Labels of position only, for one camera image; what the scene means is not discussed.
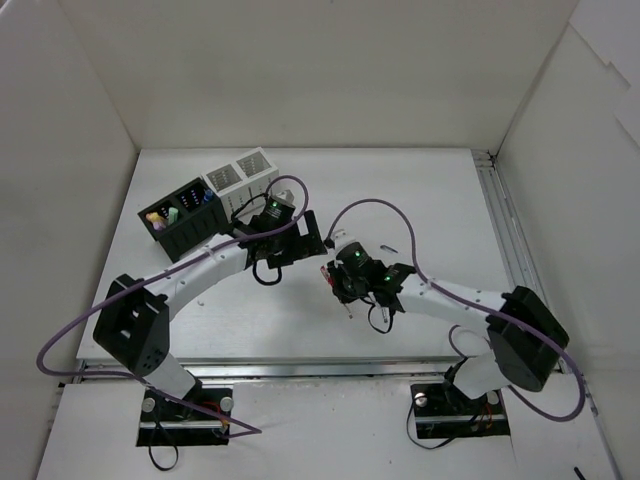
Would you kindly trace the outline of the green highlighter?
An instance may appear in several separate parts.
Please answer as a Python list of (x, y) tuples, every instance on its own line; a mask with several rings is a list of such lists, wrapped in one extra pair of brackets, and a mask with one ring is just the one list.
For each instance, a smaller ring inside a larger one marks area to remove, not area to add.
[(179, 210), (175, 207), (170, 207), (167, 213), (167, 221), (166, 224), (168, 226), (173, 225), (179, 219)]

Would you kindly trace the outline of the red pen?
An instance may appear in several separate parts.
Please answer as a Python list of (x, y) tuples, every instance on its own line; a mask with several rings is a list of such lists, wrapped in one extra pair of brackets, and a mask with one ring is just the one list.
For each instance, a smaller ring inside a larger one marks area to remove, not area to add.
[[(332, 279), (327, 267), (325, 265), (321, 266), (320, 267), (320, 271), (321, 271), (321, 274), (323, 275), (325, 281), (331, 287), (332, 292), (333, 292), (335, 284), (334, 284), (334, 280)], [(346, 310), (348, 319), (352, 320), (354, 318), (354, 315), (353, 315), (351, 309), (342, 300), (339, 300), (339, 303)]]

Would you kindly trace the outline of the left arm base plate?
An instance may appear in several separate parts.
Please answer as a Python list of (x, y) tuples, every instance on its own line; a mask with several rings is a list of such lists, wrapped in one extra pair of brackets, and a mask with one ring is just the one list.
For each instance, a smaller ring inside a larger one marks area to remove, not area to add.
[(167, 400), (146, 389), (137, 430), (137, 447), (226, 446), (229, 424)]

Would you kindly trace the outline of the yellow highlighter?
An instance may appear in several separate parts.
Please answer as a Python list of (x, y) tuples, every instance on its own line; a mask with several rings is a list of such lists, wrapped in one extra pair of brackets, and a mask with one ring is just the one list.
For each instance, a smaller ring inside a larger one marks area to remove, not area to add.
[(150, 223), (161, 222), (163, 220), (163, 217), (157, 214), (156, 212), (147, 213), (145, 218)]

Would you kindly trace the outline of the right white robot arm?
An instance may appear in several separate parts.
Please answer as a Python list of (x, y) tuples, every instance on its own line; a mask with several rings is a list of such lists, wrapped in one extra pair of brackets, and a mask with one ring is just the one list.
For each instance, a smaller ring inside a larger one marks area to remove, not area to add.
[(445, 405), (464, 412), (488, 391), (540, 392), (565, 353), (568, 334), (532, 290), (479, 291), (426, 280), (409, 265), (333, 260), (321, 271), (342, 304), (362, 301), (392, 325), (398, 314), (425, 315), (486, 340), (489, 351), (465, 358), (445, 374)]

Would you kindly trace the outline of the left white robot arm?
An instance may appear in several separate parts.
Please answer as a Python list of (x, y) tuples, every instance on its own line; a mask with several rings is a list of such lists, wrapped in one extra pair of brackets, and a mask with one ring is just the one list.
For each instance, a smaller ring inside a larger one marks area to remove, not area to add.
[(297, 225), (273, 236), (285, 224), (271, 217), (272, 203), (248, 224), (234, 221), (198, 250), (175, 263), (152, 283), (127, 274), (116, 278), (93, 330), (94, 341), (121, 366), (162, 391), (164, 408), (175, 418), (191, 418), (199, 409), (202, 383), (169, 353), (170, 323), (196, 297), (222, 280), (257, 263), (280, 271), (299, 260), (326, 253), (313, 211), (304, 213), (305, 235)]

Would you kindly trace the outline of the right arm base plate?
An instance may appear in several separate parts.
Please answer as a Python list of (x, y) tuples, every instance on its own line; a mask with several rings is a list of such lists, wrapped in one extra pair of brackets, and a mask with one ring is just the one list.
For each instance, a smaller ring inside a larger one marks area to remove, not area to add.
[(408, 432), (413, 439), (426, 441), (430, 449), (458, 439), (511, 435), (498, 391), (475, 400), (455, 400), (442, 383), (414, 383), (410, 396)]

